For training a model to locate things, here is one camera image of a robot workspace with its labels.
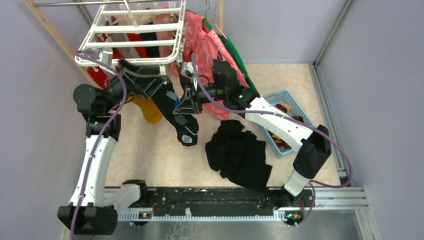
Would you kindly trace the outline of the mustard yellow striped sock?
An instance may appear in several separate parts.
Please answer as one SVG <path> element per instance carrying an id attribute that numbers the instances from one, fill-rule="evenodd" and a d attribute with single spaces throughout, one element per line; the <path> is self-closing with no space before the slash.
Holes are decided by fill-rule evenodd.
<path id="1" fill-rule="evenodd" d="M 136 96 L 132 102 L 139 107 L 147 123 L 155 125 L 162 120 L 163 115 L 151 98 Z"/>

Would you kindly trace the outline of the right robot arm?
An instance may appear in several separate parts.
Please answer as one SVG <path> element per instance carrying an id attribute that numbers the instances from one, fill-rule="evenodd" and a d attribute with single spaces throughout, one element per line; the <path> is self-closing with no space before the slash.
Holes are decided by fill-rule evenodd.
<path id="1" fill-rule="evenodd" d="M 215 62 L 211 70 L 214 82 L 203 85 L 194 63 L 181 64 L 179 76 L 184 93 L 173 113 L 200 114 L 204 104 L 212 103 L 281 138 L 297 153 L 293 170 L 281 188 L 283 203 L 295 206 L 332 154 L 328 129 L 300 122 L 271 105 L 256 90 L 239 83 L 237 72 L 228 61 Z"/>

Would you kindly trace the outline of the black cloth pile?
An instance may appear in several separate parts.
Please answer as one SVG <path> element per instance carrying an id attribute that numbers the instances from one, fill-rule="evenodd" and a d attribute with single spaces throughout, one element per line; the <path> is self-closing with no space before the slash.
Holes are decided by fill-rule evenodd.
<path id="1" fill-rule="evenodd" d="M 263 193 L 272 171 L 266 164 L 266 142 L 244 128 L 239 120 L 222 120 L 205 144 L 207 162 L 223 179 Z"/>

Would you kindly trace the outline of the light blue plastic basket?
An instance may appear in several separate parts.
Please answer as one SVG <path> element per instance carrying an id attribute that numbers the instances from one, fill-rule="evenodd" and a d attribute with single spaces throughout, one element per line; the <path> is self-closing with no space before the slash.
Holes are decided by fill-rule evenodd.
<path id="1" fill-rule="evenodd" d="M 278 90 L 264 96 L 264 98 L 272 106 L 286 104 L 287 106 L 291 107 L 291 110 L 287 113 L 290 117 L 301 117 L 303 123 L 314 126 L 309 116 L 287 89 Z M 266 130 L 261 125 L 258 125 L 258 127 L 276 158 L 279 159 L 294 152 L 293 149 L 291 149 L 288 145 L 283 147 L 281 143 L 276 143 L 276 139 L 272 137 L 270 131 Z"/>

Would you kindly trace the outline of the pink printed shirt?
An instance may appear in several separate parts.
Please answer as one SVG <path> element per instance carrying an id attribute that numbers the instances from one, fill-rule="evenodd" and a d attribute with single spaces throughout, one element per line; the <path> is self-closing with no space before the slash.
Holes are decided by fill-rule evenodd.
<path id="1" fill-rule="evenodd" d="M 195 122 L 193 115 L 203 111 L 219 120 L 228 120 L 231 113 L 244 116 L 259 94 L 251 87 L 234 45 L 199 14 L 187 11 L 184 24 L 184 63 L 171 65 L 184 93 L 177 96 L 168 83 L 159 88 L 153 102 L 165 119 L 177 126 Z"/>

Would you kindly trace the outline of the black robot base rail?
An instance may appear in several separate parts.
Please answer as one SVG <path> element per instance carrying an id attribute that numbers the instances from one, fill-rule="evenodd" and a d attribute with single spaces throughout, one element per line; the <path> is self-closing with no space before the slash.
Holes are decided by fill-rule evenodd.
<path id="1" fill-rule="evenodd" d="M 369 223 L 361 187 L 307 187 L 294 203 L 282 203 L 279 187 L 255 192 L 242 187 L 150 187 L 147 199 L 118 214 L 118 222 L 279 222 L 298 228 L 319 211 L 353 211 L 359 226 Z"/>

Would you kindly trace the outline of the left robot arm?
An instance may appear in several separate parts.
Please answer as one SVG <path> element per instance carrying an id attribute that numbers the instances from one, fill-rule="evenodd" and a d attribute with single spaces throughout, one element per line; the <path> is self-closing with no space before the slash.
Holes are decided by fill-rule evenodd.
<path id="1" fill-rule="evenodd" d="M 77 111 L 85 119 L 85 154 L 74 192 L 57 211 L 58 219 L 69 229 L 70 238 L 78 235 L 111 235 L 118 219 L 128 207 L 144 207 L 150 193 L 146 183 L 130 179 L 105 197 L 109 164 L 121 131 L 120 111 L 130 95 L 152 97 L 168 80 L 161 65 L 136 65 L 120 59 L 109 67 L 115 79 L 104 89 L 80 84 L 73 92 Z"/>

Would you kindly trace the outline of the red patterned sock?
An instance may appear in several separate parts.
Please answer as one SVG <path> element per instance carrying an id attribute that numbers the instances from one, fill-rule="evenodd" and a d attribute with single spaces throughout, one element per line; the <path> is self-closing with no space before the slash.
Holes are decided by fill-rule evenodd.
<path id="1" fill-rule="evenodd" d="M 87 68 L 87 73 L 100 88 L 104 89 L 109 86 L 110 77 L 102 68 L 90 66 Z"/>

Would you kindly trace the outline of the green garment on hanger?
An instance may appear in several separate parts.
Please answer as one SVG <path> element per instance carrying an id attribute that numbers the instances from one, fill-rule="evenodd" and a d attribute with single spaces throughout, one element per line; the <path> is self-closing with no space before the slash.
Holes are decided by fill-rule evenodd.
<path id="1" fill-rule="evenodd" d="M 200 68 L 205 67 L 205 69 L 199 70 L 199 74 L 210 77 L 214 60 L 228 61 L 231 67 L 236 69 L 239 82 L 244 86 L 256 89 L 249 78 L 241 56 L 228 37 L 217 33 L 205 17 L 189 10 L 185 12 L 184 23 L 182 56 L 185 62 L 190 62 L 191 54 L 195 53 L 196 65 Z"/>

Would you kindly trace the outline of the white plastic sock hanger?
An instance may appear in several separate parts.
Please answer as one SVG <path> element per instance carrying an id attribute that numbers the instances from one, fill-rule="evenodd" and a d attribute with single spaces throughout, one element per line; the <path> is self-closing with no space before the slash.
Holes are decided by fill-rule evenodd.
<path id="1" fill-rule="evenodd" d="M 100 5 L 78 51 L 100 61 L 100 49 L 112 48 L 112 66 L 120 58 L 162 68 L 183 62 L 186 1 Z"/>

